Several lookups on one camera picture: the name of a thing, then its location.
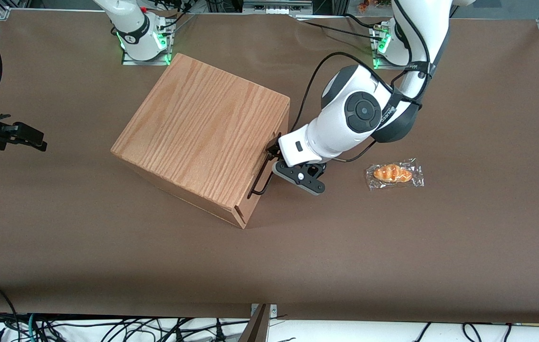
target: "wood grain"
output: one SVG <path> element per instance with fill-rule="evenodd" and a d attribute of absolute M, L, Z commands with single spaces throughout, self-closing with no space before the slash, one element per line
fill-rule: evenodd
<path fill-rule="evenodd" d="M 238 214 L 235 207 L 246 197 L 289 103 L 287 96 L 177 54 L 111 153 Z M 253 208 L 247 206 L 246 219 Z"/>

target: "plastic-wrapped bread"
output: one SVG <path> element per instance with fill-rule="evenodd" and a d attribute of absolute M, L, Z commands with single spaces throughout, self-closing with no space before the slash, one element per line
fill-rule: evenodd
<path fill-rule="evenodd" d="M 413 174 L 396 164 L 389 164 L 373 171 L 373 176 L 385 182 L 408 182 Z"/>

